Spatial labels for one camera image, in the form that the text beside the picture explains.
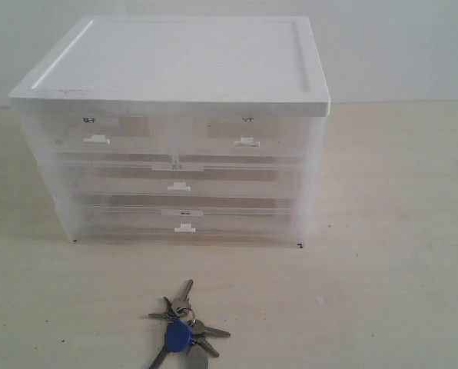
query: plastic drawer unit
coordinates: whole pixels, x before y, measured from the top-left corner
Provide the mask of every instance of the plastic drawer unit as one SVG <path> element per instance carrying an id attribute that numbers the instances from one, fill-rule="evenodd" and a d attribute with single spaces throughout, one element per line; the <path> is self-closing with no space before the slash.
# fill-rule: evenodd
<path id="1" fill-rule="evenodd" d="M 304 17 L 87 17 L 10 94 L 70 241 L 310 241 L 330 96 Z"/>

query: wooden table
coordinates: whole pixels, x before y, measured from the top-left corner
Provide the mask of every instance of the wooden table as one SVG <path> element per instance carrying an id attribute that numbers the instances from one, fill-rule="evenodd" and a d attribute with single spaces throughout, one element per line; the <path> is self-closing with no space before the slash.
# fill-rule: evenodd
<path id="1" fill-rule="evenodd" d="M 0 109 L 0 368 L 142 368 L 187 278 L 211 368 L 458 368 L 458 103 L 335 105 L 314 245 L 69 244 Z M 182 367 L 172 354 L 163 367 Z"/>

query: white drawer handle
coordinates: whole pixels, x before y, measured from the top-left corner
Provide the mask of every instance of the white drawer handle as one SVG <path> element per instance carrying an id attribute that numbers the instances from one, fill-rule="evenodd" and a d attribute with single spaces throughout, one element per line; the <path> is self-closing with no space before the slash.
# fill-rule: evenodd
<path id="1" fill-rule="evenodd" d="M 186 182 L 175 182 L 172 186 L 168 187 L 169 191 L 191 191 L 191 187 L 186 185 Z"/>
<path id="2" fill-rule="evenodd" d="M 191 227 L 191 223 L 181 223 L 179 227 L 174 229 L 175 233 L 195 233 L 197 229 Z"/>
<path id="3" fill-rule="evenodd" d="M 252 137 L 241 137 L 240 141 L 236 141 L 234 146 L 252 146 L 254 148 L 260 147 L 260 142 L 255 141 Z"/>
<path id="4" fill-rule="evenodd" d="M 90 138 L 84 138 L 85 144 L 107 144 L 111 143 L 109 138 L 106 138 L 105 135 L 91 135 Z"/>

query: key ring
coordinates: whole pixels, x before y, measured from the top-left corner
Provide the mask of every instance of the key ring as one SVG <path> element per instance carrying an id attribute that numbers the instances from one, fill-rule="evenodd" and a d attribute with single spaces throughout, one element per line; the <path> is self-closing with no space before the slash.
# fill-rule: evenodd
<path id="1" fill-rule="evenodd" d="M 195 324 L 195 321 L 197 320 L 196 317 L 195 317 L 195 312 L 193 311 L 193 309 L 191 307 L 179 307 L 177 310 L 176 310 L 176 314 L 179 314 L 179 315 L 182 315 L 183 312 L 187 311 L 187 315 L 191 313 L 192 317 L 191 319 L 188 319 L 187 320 L 187 324 L 189 327 L 191 327 L 193 324 Z"/>

